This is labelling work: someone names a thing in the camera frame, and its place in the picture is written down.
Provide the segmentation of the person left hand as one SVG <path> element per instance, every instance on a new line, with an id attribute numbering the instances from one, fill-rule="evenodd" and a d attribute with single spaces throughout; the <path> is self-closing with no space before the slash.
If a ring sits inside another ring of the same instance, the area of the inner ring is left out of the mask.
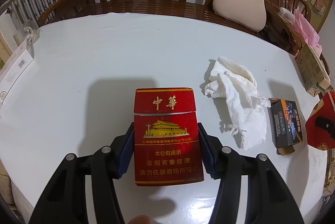
<path id="1" fill-rule="evenodd" d="M 151 224 L 151 219 L 147 215 L 138 215 L 131 219 L 128 224 Z"/>

